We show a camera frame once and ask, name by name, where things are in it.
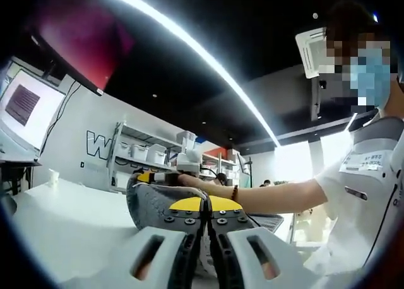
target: hand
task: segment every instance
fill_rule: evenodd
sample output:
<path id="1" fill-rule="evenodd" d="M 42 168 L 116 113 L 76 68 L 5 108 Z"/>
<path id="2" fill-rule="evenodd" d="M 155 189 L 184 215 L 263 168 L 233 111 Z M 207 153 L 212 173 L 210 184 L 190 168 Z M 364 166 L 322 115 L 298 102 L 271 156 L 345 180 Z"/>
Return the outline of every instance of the hand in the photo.
<path id="1" fill-rule="evenodd" d="M 197 177 L 192 177 L 188 174 L 180 174 L 178 176 L 178 181 L 184 185 L 184 186 L 188 186 L 188 187 L 195 187 L 195 188 L 200 188 L 201 184 L 203 183 L 203 181 Z"/>

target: white table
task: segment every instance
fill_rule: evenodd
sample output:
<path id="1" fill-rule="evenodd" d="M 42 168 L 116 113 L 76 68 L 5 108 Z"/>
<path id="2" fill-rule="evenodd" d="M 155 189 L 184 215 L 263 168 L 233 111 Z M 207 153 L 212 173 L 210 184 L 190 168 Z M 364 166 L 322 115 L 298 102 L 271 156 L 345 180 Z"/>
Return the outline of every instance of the white table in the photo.
<path id="1" fill-rule="evenodd" d="M 57 188 L 44 184 L 15 201 L 16 230 L 56 282 L 96 273 L 137 232 L 122 194 L 59 179 Z M 275 235 L 287 241 L 293 215 L 283 216 Z"/>

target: air conditioner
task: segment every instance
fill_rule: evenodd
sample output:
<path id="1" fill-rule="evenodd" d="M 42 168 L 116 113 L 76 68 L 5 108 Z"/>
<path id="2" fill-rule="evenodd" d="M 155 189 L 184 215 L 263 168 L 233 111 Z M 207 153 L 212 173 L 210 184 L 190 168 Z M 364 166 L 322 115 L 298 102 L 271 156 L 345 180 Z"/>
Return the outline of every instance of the air conditioner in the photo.
<path id="1" fill-rule="evenodd" d="M 296 35 L 296 42 L 306 73 L 311 79 L 319 75 L 319 66 L 324 64 L 322 58 L 326 56 L 326 41 L 324 28 L 317 28 Z"/>

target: black ceiling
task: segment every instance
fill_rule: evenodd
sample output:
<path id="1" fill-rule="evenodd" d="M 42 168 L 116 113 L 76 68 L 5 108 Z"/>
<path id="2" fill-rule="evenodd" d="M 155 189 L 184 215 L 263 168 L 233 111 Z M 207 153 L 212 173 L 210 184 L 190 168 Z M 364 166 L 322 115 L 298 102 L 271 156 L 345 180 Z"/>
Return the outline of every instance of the black ceiling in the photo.
<path id="1" fill-rule="evenodd" d="M 352 115 L 349 103 L 341 105 L 332 93 L 322 91 L 322 118 L 312 121 L 316 82 L 306 79 L 295 43 L 297 33 L 323 25 L 326 11 L 337 0 L 144 1 L 174 20 L 217 59 L 277 136 Z M 104 3 L 135 39 L 106 93 L 221 146 L 237 147 L 268 137 L 229 85 L 183 41 L 118 0 Z M 319 15 L 317 20 L 313 13 Z M 39 50 L 29 36 L 22 36 L 16 55 L 46 69 L 54 57 L 43 57 Z M 60 66 L 54 71 L 58 77 L 67 72 Z"/>

